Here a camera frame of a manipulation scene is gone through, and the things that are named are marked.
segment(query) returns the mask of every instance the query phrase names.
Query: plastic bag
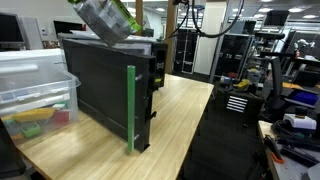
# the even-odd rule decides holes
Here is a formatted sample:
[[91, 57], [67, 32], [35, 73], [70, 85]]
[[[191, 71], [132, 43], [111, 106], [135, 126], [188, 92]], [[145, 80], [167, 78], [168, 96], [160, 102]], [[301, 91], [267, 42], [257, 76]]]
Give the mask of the plastic bag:
[[90, 29], [114, 46], [141, 29], [119, 0], [68, 0]]

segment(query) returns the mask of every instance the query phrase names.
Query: wooden post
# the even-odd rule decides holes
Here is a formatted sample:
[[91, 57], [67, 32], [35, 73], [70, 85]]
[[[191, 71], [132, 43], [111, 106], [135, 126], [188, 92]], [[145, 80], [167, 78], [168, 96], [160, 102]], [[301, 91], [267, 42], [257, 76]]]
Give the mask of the wooden post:
[[173, 0], [168, 0], [167, 10], [167, 29], [165, 43], [168, 44], [168, 52], [166, 58], [165, 72], [168, 74], [172, 73], [172, 58], [174, 54], [174, 38], [167, 38], [176, 28], [177, 20], [177, 6], [172, 5]]
[[[143, 3], [142, 0], [136, 0], [136, 21], [141, 27], [143, 26], [142, 3]], [[136, 32], [137, 36], [141, 36], [141, 34], [142, 34], [142, 30]]]

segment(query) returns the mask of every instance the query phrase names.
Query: clear plastic bin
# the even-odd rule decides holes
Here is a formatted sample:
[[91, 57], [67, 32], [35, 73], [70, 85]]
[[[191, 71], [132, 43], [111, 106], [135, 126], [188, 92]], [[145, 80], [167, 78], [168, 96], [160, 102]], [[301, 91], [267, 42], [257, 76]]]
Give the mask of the clear plastic bin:
[[77, 77], [44, 58], [0, 61], [0, 117], [15, 143], [78, 121]]

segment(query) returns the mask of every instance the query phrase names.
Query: green strip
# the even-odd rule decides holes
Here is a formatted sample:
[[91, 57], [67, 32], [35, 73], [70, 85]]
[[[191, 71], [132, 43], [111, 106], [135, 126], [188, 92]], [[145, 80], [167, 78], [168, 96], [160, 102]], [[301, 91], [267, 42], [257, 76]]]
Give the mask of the green strip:
[[134, 151], [134, 117], [135, 117], [135, 84], [136, 67], [127, 67], [128, 83], [128, 151]]
[[129, 22], [131, 28], [133, 28], [136, 31], [141, 30], [141, 26], [131, 16], [127, 8], [123, 5], [123, 3], [120, 0], [112, 0], [112, 3], [118, 8], [123, 17]]

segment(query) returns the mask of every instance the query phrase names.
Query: wooden table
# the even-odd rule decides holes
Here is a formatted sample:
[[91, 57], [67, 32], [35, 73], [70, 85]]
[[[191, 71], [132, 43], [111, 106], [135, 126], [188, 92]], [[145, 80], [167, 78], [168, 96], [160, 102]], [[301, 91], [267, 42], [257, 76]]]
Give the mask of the wooden table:
[[[258, 122], [258, 129], [260, 133], [260, 137], [263, 138], [265, 135], [270, 135], [272, 138], [274, 138], [273, 132], [270, 130], [271, 123], [259, 121]], [[317, 159], [320, 158], [320, 153], [312, 152], [308, 150], [301, 150], [299, 148], [295, 148], [295, 150], [299, 150], [301, 153], [308, 153], [313, 157], [316, 157]], [[305, 179], [304, 174], [307, 173], [308, 168], [305, 166], [302, 166], [301, 164], [287, 158], [286, 156], [282, 156], [285, 163], [279, 164], [273, 161], [270, 150], [266, 150], [266, 155], [268, 159], [268, 164], [273, 176], [274, 180], [301, 180]]]
[[[259, 134], [260, 134], [260, 137], [262, 140], [266, 135], [271, 136], [271, 138], [275, 138], [273, 132], [270, 129], [271, 125], [272, 125], [271, 123], [268, 123], [265, 121], [258, 122]], [[279, 180], [279, 176], [278, 176], [278, 173], [277, 173], [277, 170], [275, 167], [276, 162], [273, 161], [270, 153], [271, 153], [271, 151], [269, 149], [266, 149], [266, 155], [267, 155], [267, 159], [268, 159], [269, 168], [271, 170], [273, 179]]]
[[17, 145], [48, 179], [176, 179], [213, 85], [166, 75], [154, 92], [150, 144], [127, 144], [86, 114], [80, 122]]

